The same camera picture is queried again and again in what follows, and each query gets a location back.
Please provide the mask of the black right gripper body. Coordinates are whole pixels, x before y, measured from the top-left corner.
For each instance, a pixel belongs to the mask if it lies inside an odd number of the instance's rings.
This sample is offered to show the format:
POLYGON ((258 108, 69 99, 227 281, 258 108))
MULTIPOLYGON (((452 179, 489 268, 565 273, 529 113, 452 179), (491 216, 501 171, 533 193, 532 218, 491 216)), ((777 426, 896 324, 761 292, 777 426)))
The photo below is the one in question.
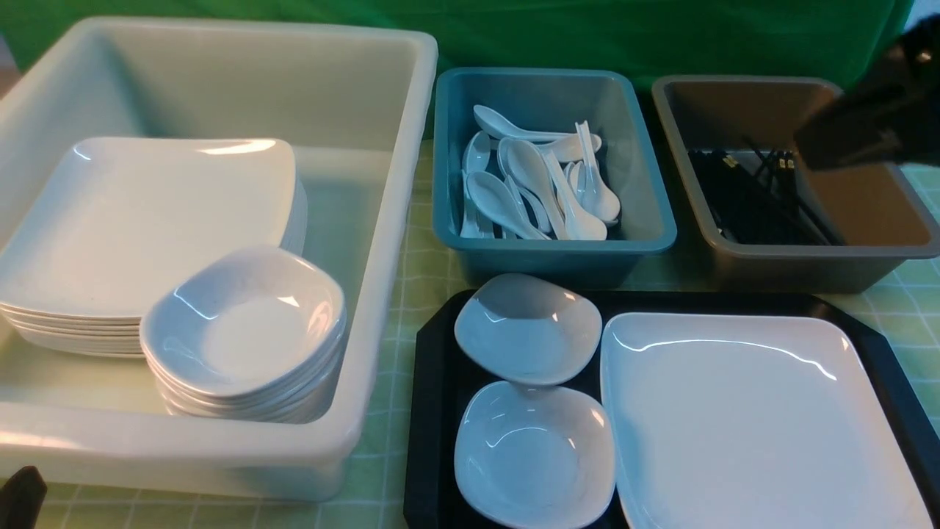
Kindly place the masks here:
POLYGON ((809 170, 939 164, 939 17, 897 37, 855 86, 793 134, 809 170))

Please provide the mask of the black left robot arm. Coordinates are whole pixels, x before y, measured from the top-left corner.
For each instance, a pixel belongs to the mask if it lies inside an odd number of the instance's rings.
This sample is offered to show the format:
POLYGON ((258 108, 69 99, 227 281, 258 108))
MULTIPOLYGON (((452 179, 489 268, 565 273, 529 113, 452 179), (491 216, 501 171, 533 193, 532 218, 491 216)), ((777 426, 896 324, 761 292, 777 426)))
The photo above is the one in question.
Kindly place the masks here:
POLYGON ((35 528, 47 492, 37 467, 15 472, 1 489, 1 528, 35 528))

